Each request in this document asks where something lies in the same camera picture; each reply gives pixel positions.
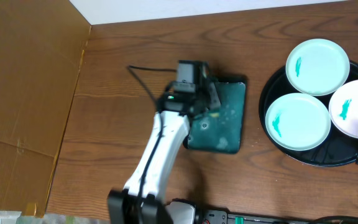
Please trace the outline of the green yellow sponge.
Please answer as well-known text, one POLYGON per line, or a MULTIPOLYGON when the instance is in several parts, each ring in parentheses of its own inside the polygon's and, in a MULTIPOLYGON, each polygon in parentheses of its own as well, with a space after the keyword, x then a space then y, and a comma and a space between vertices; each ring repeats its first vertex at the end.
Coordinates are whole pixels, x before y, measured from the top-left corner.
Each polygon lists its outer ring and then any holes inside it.
POLYGON ((210 115, 210 117, 212 117, 212 118, 218 118, 218 117, 219 117, 219 115, 220 115, 220 113, 219 113, 219 112, 216 112, 216 113, 210 113, 209 115, 210 115))

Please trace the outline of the white plate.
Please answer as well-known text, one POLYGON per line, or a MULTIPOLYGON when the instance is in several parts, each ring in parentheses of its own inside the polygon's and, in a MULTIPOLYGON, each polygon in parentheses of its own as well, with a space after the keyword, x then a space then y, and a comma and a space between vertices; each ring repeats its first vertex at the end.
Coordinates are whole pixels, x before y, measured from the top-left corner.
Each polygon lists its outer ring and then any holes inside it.
POLYGON ((304 93, 277 98, 268 107, 264 121, 273 141, 292 151, 316 148, 331 130, 328 109, 320 100, 304 93))
POLYGON ((334 93, 346 82, 350 60, 337 43, 327 39, 310 39, 290 52, 285 72, 290 84, 299 92, 324 96, 334 93))
POLYGON ((358 80, 338 88, 329 101, 328 109, 331 121, 338 130, 358 138, 358 80))

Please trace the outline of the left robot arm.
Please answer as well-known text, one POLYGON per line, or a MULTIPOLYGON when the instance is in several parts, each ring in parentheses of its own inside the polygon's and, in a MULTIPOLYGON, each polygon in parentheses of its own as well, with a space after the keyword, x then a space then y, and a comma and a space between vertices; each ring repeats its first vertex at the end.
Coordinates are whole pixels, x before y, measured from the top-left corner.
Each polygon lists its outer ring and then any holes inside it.
POLYGON ((111 223, 201 223, 189 202, 164 204, 167 182, 178 150, 189 135, 191 119, 221 106, 207 62, 181 60, 159 98, 144 153, 121 191, 111 190, 107 205, 111 223))

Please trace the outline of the black rectangular water tray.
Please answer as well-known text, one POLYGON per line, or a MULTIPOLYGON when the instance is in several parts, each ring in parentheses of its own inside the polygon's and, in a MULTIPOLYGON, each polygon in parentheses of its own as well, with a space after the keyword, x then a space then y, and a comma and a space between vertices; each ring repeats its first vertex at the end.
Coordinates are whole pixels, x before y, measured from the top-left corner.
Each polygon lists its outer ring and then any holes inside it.
POLYGON ((235 154, 241 147, 246 104, 247 78, 230 75, 214 79, 221 106, 191 119, 189 135, 184 139, 186 149, 222 154, 235 154), (210 113, 219 112, 218 118, 210 113))

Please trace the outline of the cardboard sheet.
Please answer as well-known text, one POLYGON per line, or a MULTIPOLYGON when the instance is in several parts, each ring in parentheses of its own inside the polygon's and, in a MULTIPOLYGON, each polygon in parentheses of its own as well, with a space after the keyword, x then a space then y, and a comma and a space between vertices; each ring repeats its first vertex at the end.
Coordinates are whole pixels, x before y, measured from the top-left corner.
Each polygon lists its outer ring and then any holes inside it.
POLYGON ((0 1, 0 210, 45 214, 90 29, 68 0, 0 1))

